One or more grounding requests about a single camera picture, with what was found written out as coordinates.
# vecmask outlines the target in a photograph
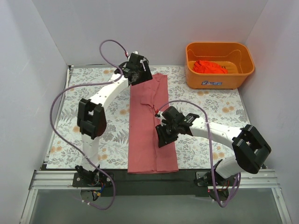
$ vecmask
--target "orange bin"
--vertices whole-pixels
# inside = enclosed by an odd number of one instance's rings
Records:
[[[228,74],[194,72],[197,60],[215,62]],[[186,47],[185,74],[192,89],[236,89],[254,71],[250,53],[243,44],[235,42],[193,42]]]

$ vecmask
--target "leaf pattern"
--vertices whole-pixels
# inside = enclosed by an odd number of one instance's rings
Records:
[[[112,68],[75,68],[70,77],[70,86],[105,82],[111,77],[112,71]],[[202,106],[210,122],[238,127],[248,123],[238,90],[192,90],[186,85],[185,70],[182,66],[151,67],[151,71],[152,74],[159,72],[168,75],[169,100],[189,100]],[[88,99],[101,88],[78,87],[66,92],[57,130],[78,147],[82,147],[81,134],[77,127],[78,102],[82,98]],[[99,143],[101,168],[128,168],[129,103],[130,88],[127,88],[107,109],[107,128]],[[193,105],[179,102],[173,106],[184,114],[195,113],[204,116]],[[179,168],[209,168],[207,139],[180,135],[175,145]],[[214,162],[233,154],[230,148],[213,142]],[[74,168],[81,163],[81,159],[79,152],[55,135],[47,168]]]

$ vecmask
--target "blue label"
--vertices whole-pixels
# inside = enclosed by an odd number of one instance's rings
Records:
[[[222,85],[222,82],[209,82],[209,81],[203,81],[201,84],[202,84],[202,85]]]

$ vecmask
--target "gray wall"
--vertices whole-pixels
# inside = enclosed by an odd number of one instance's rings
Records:
[[[32,1],[1,1],[0,30],[0,223],[18,224],[67,66]]]
[[[33,0],[68,65],[99,64],[120,41],[151,65],[184,64],[194,41],[245,42],[267,0]],[[123,52],[105,46],[114,62]]]
[[[269,0],[246,42],[256,72],[241,88],[253,125],[272,147],[293,223],[299,223],[299,2]]]

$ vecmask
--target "pink towel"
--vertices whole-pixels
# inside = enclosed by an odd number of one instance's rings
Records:
[[[153,75],[153,79],[131,87],[128,173],[169,173],[178,171],[174,142],[158,147],[155,110],[168,102],[167,76]]]

